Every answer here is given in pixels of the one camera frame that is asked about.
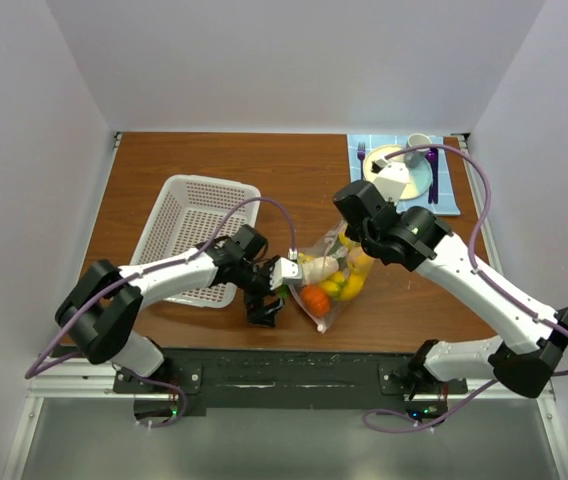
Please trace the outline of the white fake radish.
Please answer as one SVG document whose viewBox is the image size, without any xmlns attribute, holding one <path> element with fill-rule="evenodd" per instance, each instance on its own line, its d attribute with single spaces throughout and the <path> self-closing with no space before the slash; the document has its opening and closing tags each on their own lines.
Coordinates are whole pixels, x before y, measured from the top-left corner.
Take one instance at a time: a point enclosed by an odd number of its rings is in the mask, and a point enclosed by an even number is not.
<svg viewBox="0 0 568 480">
<path fill-rule="evenodd" d="M 338 261 L 330 256 L 313 258 L 310 261 L 298 263 L 304 274 L 302 285 L 290 285 L 287 287 L 304 287 L 318 284 L 338 271 Z"/>
</svg>

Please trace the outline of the clear zip top bag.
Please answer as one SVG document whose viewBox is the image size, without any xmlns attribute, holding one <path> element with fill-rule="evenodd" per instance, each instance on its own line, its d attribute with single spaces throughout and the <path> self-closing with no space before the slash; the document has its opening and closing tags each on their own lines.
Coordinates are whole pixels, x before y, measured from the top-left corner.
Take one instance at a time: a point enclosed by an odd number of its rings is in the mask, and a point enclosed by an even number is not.
<svg viewBox="0 0 568 480">
<path fill-rule="evenodd" d="M 291 295 L 301 310 L 325 333 L 364 289 L 375 259 L 346 236 L 340 220 L 313 246 L 298 250 L 303 283 Z"/>
</svg>

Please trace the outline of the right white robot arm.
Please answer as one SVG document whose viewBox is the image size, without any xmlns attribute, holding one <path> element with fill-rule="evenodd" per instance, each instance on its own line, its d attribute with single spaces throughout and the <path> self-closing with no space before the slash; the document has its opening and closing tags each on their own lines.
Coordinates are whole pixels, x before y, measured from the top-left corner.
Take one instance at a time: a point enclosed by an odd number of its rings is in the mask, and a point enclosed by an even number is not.
<svg viewBox="0 0 568 480">
<path fill-rule="evenodd" d="M 568 307 L 535 300 L 470 253 L 444 220 L 422 207 L 397 212 L 368 181 L 345 186 L 333 203 L 347 237 L 368 256 L 439 285 L 495 333 L 477 341 L 428 340 L 397 380 L 430 393 L 452 380 L 490 379 L 526 398 L 540 395 L 568 346 Z"/>
</svg>

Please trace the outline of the orange fake fruit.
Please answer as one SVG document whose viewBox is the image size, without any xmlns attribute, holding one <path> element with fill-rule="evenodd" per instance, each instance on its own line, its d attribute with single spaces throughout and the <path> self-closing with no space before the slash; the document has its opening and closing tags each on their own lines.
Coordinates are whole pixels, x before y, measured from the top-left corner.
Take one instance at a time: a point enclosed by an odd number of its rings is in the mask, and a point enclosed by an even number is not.
<svg viewBox="0 0 568 480">
<path fill-rule="evenodd" d="M 308 311 L 316 317 L 323 317 L 330 311 L 330 298 L 325 291 L 317 285 L 304 286 L 300 291 L 300 298 Z"/>
</svg>

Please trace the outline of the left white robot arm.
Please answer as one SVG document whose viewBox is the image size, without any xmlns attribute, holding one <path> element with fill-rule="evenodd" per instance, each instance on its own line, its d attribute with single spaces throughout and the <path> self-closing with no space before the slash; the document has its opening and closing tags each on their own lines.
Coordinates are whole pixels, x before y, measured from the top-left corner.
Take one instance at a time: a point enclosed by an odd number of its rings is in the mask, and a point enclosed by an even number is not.
<svg viewBox="0 0 568 480">
<path fill-rule="evenodd" d="M 244 292 L 249 322 L 272 327 L 284 301 L 267 304 L 265 299 L 303 275 L 296 262 L 280 256 L 258 265 L 256 257 L 266 245 L 265 237 L 243 225 L 230 237 L 161 261 L 121 267 L 99 261 L 58 308 L 56 323 L 90 363 L 127 369 L 147 391 L 160 392 L 170 383 L 171 368 L 159 346 L 133 330 L 138 314 L 186 291 L 232 284 Z"/>
</svg>

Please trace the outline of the white perforated plastic basket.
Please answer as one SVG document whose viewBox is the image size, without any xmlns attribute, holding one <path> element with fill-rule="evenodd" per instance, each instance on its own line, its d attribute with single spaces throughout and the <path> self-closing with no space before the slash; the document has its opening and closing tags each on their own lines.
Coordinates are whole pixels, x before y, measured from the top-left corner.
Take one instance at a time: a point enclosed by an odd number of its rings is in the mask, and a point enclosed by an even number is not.
<svg viewBox="0 0 568 480">
<path fill-rule="evenodd" d="M 169 177 L 155 201 L 129 265 L 160 261 L 191 249 L 211 237 L 226 213 L 241 201 L 260 196 L 255 186 L 198 175 Z M 255 226 L 258 203 L 238 209 L 218 236 L 232 236 L 244 224 Z M 234 299 L 236 287 L 220 284 L 193 289 L 165 301 L 221 309 Z"/>
</svg>

